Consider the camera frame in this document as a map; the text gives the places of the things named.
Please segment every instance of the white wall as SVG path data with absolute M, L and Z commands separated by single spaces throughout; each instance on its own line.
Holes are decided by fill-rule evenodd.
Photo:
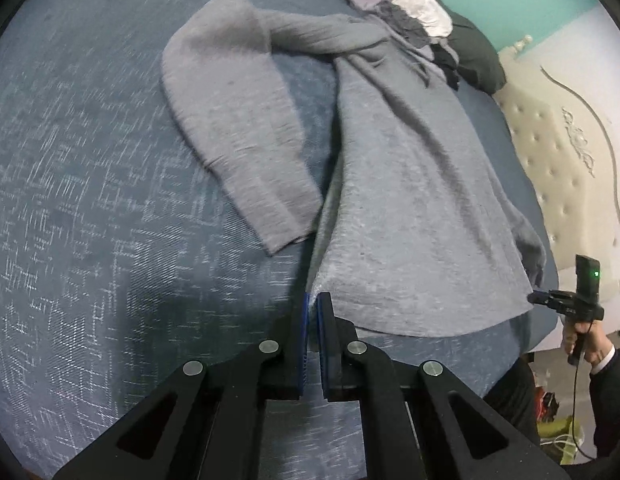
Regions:
M 597 111 L 614 146 L 620 181 L 620 32 L 603 6 L 597 4 L 522 55 L 543 66 Z M 613 272 L 620 278 L 620 228 Z M 604 306 L 608 331 L 618 330 L 620 295 Z

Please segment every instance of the blue mattress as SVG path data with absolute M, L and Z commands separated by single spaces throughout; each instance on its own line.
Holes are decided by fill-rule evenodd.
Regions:
M 180 363 L 228 359 L 301 301 L 312 240 L 266 256 L 168 111 L 159 62 L 208 0 L 27 0 L 0 40 L 0 431 L 44 478 Z M 252 0 L 309 14 L 343 0 Z M 330 62 L 275 54 L 325 191 L 338 151 Z M 549 255 L 534 190 L 492 99 L 459 99 L 504 190 Z M 484 394 L 556 322 L 536 308 L 455 338 L 374 335 L 393 358 L 436 358 Z M 271 402 L 261 478 L 362 478 L 355 404 Z

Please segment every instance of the white shirt cuff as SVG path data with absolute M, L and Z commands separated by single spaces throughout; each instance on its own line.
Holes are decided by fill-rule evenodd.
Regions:
M 615 347 L 612 347 L 612 350 L 610 352 L 608 352 L 608 355 L 606 355 L 603 360 L 597 365 L 595 366 L 592 371 L 590 372 L 591 375 L 596 375 L 598 374 L 600 371 L 603 370 L 603 368 L 605 368 L 606 366 L 608 366 L 608 363 L 610 361 L 612 361 L 612 358 L 615 356 Z

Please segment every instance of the bed frame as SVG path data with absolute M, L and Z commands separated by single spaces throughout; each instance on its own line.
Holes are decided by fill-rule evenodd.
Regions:
M 601 262 L 601 301 L 609 300 L 620 294 L 620 269 L 612 265 L 620 181 L 607 121 L 544 67 L 518 57 L 531 41 L 500 51 L 508 82 L 494 99 L 535 187 L 560 288 L 574 290 L 574 255 L 586 254 Z

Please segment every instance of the person's arm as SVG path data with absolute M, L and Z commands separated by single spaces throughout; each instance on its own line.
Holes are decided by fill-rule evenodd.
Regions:
M 566 352 L 572 352 L 576 333 L 586 333 L 589 327 L 589 323 L 566 323 Z M 596 424 L 594 444 L 599 457 L 609 456 L 620 440 L 620 349 L 615 349 L 598 321 L 592 324 L 588 334 L 584 358 L 592 366 L 590 400 Z

